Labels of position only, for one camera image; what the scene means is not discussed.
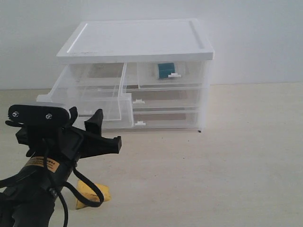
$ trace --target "yellow label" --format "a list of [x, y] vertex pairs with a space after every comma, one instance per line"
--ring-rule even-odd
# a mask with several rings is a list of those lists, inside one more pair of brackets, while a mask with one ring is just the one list
[[[44, 167], [43, 165], [43, 159], [44, 157], [32, 157], [26, 164], [25, 166], [40, 166]], [[59, 167], [59, 162], [56, 162], [55, 160], [51, 158], [47, 158], [47, 168], [48, 170], [52, 171], [53, 173], [56, 172], [56, 170]]]

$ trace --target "beige floor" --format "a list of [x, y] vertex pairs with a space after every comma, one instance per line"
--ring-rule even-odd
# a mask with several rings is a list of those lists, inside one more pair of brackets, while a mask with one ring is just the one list
[[[16, 129], [4, 124], [8, 107], [41, 92], [0, 92], [0, 178], [27, 160]], [[212, 86], [203, 133], [104, 133], [115, 135], [123, 139], [119, 155], [79, 162], [110, 186], [112, 200], [75, 210], [64, 190], [71, 227], [303, 226], [302, 83]], [[50, 226], [62, 220], [57, 202]]]

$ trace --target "drawer handle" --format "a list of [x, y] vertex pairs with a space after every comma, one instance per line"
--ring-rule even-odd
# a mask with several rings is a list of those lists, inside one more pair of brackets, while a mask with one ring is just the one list
[[145, 104], [145, 102], [142, 99], [136, 99], [136, 101], [133, 101], [133, 104]]
[[169, 78], [179, 78], [179, 77], [181, 77], [181, 75], [177, 74], [177, 73], [171, 73], [171, 74], [169, 74]]
[[142, 121], [137, 121], [137, 123], [135, 123], [135, 126], [145, 126], [146, 123], [142, 122]]

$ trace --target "plastic drawer unit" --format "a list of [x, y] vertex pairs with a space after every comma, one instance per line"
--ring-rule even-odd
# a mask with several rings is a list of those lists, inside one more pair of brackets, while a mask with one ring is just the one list
[[214, 50], [197, 19], [83, 22], [57, 57], [37, 101], [76, 106], [77, 126], [99, 108], [104, 129], [205, 126]]

